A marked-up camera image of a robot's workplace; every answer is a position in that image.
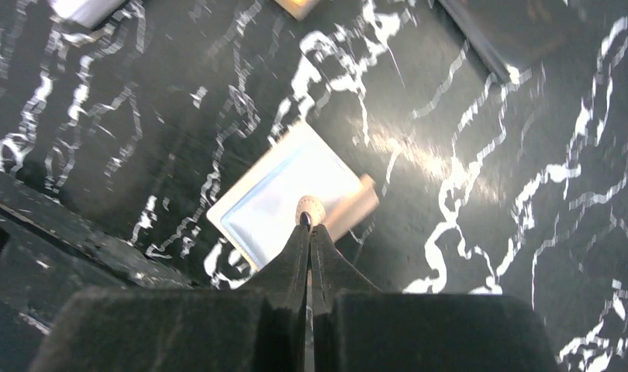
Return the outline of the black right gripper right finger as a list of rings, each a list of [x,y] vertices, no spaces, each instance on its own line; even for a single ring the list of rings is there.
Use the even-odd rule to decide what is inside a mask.
[[[314,315],[330,313],[341,293],[381,293],[338,251],[324,225],[315,226],[310,235],[310,270]]]

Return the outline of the tan card holder with sleeves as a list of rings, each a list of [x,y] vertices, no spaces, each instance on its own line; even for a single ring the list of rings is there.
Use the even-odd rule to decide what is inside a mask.
[[[356,175],[306,122],[300,121],[206,213],[255,270],[282,250],[305,208],[333,241],[378,206],[374,180]]]

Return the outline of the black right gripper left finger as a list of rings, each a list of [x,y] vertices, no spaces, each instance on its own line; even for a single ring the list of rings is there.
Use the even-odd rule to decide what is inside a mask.
[[[298,312],[306,297],[309,263],[308,226],[297,225],[282,251],[243,285],[260,291],[275,309]]]

